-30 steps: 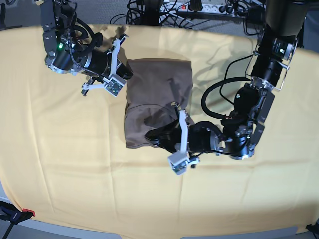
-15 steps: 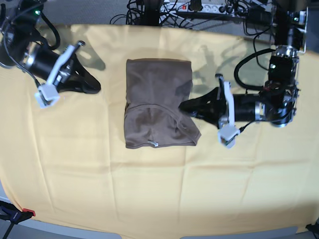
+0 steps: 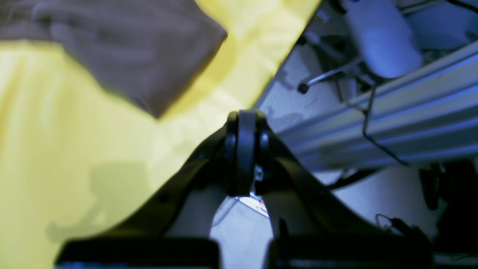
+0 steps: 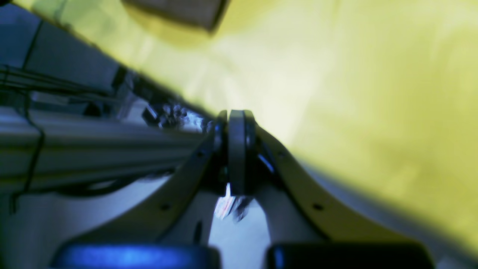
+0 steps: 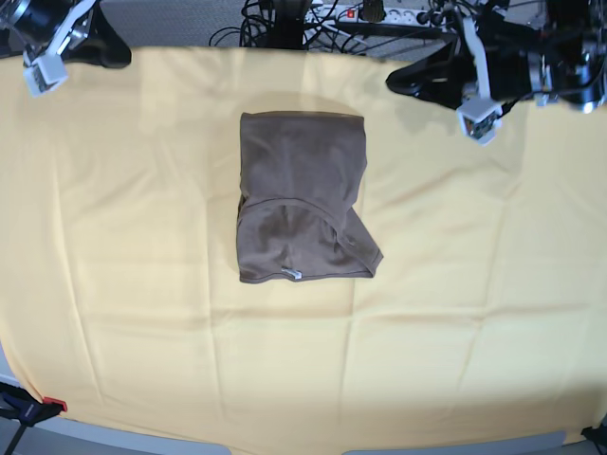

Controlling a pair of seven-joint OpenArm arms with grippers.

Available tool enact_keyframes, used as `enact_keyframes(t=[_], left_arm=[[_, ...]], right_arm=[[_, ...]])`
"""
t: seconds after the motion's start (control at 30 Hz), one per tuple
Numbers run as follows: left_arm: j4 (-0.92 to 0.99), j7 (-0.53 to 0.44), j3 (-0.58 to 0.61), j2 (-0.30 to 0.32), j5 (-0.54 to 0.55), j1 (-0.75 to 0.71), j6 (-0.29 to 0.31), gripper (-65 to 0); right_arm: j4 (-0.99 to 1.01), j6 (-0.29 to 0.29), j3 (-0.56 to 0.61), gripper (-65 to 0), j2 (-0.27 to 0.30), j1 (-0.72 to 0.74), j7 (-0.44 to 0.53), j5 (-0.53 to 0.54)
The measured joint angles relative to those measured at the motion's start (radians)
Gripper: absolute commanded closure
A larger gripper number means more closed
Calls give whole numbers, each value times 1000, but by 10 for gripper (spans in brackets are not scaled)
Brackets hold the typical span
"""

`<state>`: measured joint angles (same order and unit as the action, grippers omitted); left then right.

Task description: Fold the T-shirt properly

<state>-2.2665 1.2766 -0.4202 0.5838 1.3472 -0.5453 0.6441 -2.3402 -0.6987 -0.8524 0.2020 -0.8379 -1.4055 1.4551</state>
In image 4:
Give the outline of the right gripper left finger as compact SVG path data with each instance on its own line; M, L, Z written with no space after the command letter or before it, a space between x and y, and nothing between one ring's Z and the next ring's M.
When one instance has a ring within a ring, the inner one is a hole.
M162 187L138 205L63 244L53 269L219 269L208 246L214 210L229 185L245 194L245 111L215 127Z

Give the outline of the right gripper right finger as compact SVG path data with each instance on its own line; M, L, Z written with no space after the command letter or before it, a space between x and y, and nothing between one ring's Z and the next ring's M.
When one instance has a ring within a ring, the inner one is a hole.
M245 194L262 207L268 269L432 269L425 248L317 184L245 111Z

